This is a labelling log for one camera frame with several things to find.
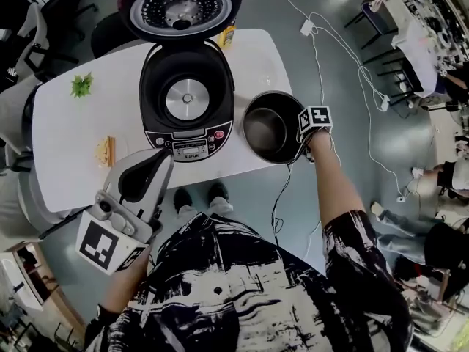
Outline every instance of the gray floor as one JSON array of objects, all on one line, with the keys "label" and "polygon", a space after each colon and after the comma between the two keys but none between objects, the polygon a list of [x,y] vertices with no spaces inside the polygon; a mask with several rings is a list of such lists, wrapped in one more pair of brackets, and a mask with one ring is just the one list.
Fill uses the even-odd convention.
[{"label": "gray floor", "polygon": [[[343,29],[344,24],[358,13],[361,0],[293,1],[305,12],[322,13],[362,59],[390,48],[391,37],[381,37],[366,51],[359,50],[361,44],[373,35],[366,20],[350,29]],[[99,19],[114,12],[117,5],[116,0],[83,0],[83,4],[89,2],[98,4],[100,11],[98,14],[90,12],[78,22],[87,34]],[[319,104],[320,83],[314,62],[312,39],[303,37],[299,32],[303,21],[303,16],[286,0],[243,0],[237,17],[237,26],[240,29],[267,30],[284,61],[295,97],[305,105]],[[317,20],[316,24],[325,25],[321,20]],[[68,44],[68,52],[83,61],[89,61],[92,59],[92,54],[88,40],[89,35],[85,42],[71,41]],[[325,104],[328,104],[332,111],[333,136],[344,171],[356,185],[365,205],[376,199],[394,212],[418,217],[420,208],[418,198],[411,196],[406,203],[397,203],[398,194],[394,176],[369,158],[367,147],[369,119],[355,63],[344,49],[326,34],[321,34],[317,38],[317,47],[324,79]],[[378,69],[380,69],[379,64],[370,67],[374,74]],[[375,76],[374,79],[375,86],[379,89],[389,94],[396,93],[391,87],[392,78],[378,79]],[[432,130],[428,114],[420,111],[402,119],[391,110],[385,114],[381,113],[374,107],[370,90],[368,88],[366,90],[372,112],[373,155],[397,173],[399,186],[404,188],[411,179],[410,167],[429,166],[434,161],[433,150],[430,147]],[[400,106],[398,112],[405,117],[409,110],[406,106]],[[224,179],[229,189],[230,201],[240,218],[247,221],[269,241],[273,241],[270,227],[271,208],[286,176],[287,169],[284,166],[276,166]],[[188,187],[200,210],[204,209],[204,195],[209,185],[203,183]],[[173,193],[174,191],[169,191],[164,201],[165,228],[158,239],[158,246],[176,230],[171,204]],[[302,257],[307,246],[307,236],[319,219],[314,165],[306,163],[303,159],[296,163],[292,181],[279,203],[277,214],[285,222],[279,234],[281,246]],[[374,219],[372,220],[377,230],[385,229]],[[95,313],[97,302],[104,296],[108,278],[77,257],[74,251],[77,227],[76,223],[72,223],[51,235],[43,242],[43,248],[70,302],[85,320],[89,320]],[[324,271],[320,231],[312,237],[311,251],[306,260],[319,271]]]}]

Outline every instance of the black shoe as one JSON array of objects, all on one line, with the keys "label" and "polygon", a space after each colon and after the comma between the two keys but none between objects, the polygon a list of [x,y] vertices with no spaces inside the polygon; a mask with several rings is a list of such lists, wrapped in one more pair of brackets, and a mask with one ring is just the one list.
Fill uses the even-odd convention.
[{"label": "black shoe", "polygon": [[210,205],[216,197],[224,198],[228,202],[228,189],[222,183],[212,185],[208,191],[208,204]]},{"label": "black shoe", "polygon": [[191,195],[184,188],[179,188],[174,193],[174,208],[177,212],[182,206],[192,206]]}]

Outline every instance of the black and white shirt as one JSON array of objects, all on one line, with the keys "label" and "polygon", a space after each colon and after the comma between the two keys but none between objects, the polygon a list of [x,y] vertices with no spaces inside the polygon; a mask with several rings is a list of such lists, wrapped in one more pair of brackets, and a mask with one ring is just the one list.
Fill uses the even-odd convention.
[{"label": "black and white shirt", "polygon": [[407,304],[361,211],[323,233],[327,278],[253,229],[199,214],[160,249],[120,315],[100,308],[88,351],[406,351]]}]

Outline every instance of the white shoe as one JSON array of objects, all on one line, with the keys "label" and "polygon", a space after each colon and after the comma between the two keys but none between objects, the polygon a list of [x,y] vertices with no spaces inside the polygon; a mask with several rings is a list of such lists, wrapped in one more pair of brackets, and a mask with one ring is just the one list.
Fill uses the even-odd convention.
[{"label": "white shoe", "polygon": [[422,168],[413,167],[412,176],[414,179],[419,179],[424,175],[424,170]]},{"label": "white shoe", "polygon": [[378,202],[373,201],[372,202],[372,213],[376,216],[376,219],[378,221],[381,221],[380,216],[384,213],[384,207],[381,206]]}]

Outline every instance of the shoe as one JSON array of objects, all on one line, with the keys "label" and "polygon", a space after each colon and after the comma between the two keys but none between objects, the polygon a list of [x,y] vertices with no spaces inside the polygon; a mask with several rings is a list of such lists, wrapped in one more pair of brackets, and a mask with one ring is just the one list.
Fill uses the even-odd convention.
[{"label": "shoe", "polygon": [[208,204],[210,205],[216,197],[224,198],[228,202],[228,190],[222,183],[215,183],[208,191]]},{"label": "shoe", "polygon": [[174,193],[174,208],[177,212],[179,212],[182,206],[192,206],[192,198],[191,195],[186,191],[184,188],[179,188]]},{"label": "shoe", "polygon": [[384,213],[384,207],[381,206],[378,202],[372,202],[372,213],[376,216],[378,221],[381,221],[380,216]]},{"label": "shoe", "polygon": [[424,170],[422,168],[413,167],[412,176],[414,179],[419,179],[424,175]]}]

